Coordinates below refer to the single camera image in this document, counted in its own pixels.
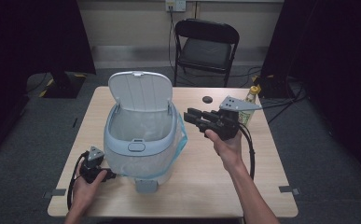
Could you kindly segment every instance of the bottle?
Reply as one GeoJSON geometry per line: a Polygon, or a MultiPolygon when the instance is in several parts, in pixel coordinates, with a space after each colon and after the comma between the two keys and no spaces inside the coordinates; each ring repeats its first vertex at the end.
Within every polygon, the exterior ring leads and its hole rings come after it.
{"type": "MultiPolygon", "coordinates": [[[[258,87],[252,86],[250,87],[249,93],[247,93],[246,98],[244,99],[247,103],[255,104],[256,96],[258,94],[258,87]]],[[[244,126],[248,127],[250,119],[254,114],[254,110],[244,110],[239,112],[239,122],[244,126]]]]}

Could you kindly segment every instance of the open lid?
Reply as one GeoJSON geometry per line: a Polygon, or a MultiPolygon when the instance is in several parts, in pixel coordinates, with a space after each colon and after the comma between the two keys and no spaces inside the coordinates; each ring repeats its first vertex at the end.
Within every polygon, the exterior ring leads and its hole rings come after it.
{"type": "Polygon", "coordinates": [[[126,110],[164,111],[172,101],[172,82],[158,73],[115,73],[108,86],[117,104],[126,110]]]}

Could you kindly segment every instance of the person's right hand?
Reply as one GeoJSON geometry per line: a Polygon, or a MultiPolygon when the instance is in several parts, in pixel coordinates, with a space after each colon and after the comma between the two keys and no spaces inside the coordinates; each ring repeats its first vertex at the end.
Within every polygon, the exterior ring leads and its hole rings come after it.
{"type": "Polygon", "coordinates": [[[217,133],[212,130],[206,130],[205,134],[214,143],[215,152],[220,156],[224,168],[228,172],[239,165],[244,166],[242,159],[241,131],[238,131],[234,138],[226,141],[222,141],[217,133]]]}

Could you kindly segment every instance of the table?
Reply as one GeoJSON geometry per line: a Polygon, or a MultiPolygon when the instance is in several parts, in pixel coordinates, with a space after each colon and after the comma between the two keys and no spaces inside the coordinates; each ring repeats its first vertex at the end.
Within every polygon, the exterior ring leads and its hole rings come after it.
{"type": "MultiPolygon", "coordinates": [[[[242,99],[247,93],[248,89],[174,88],[173,102],[183,116],[188,107],[218,110],[226,96],[242,99]],[[203,103],[203,96],[211,96],[213,102],[203,103]]],[[[104,126],[114,103],[108,87],[95,90],[57,189],[68,188],[76,160],[82,152],[91,146],[104,149],[104,126]]],[[[190,123],[185,123],[185,126],[188,142],[173,165],[171,178],[160,185],[157,192],[137,193],[127,177],[118,176],[100,185],[86,216],[242,217],[236,191],[213,150],[213,143],[204,138],[196,126],[190,123]]],[[[255,182],[262,197],[277,217],[296,216],[298,209],[292,193],[279,190],[280,186],[288,186],[288,182],[262,110],[255,112],[249,130],[256,151],[255,182]]],[[[248,145],[244,138],[243,160],[249,168],[248,145]]],[[[53,196],[48,212],[53,217],[64,217],[67,213],[66,195],[53,196]]]]}

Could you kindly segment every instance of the person's right arm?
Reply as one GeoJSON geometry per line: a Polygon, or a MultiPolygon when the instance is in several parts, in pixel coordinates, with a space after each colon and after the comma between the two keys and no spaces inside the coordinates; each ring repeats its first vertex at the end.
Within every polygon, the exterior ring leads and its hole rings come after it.
{"type": "Polygon", "coordinates": [[[220,156],[224,168],[229,172],[241,202],[245,222],[247,224],[279,223],[277,217],[261,197],[243,163],[242,133],[238,132],[234,138],[225,142],[212,130],[206,130],[205,133],[214,143],[215,152],[220,156]]]}

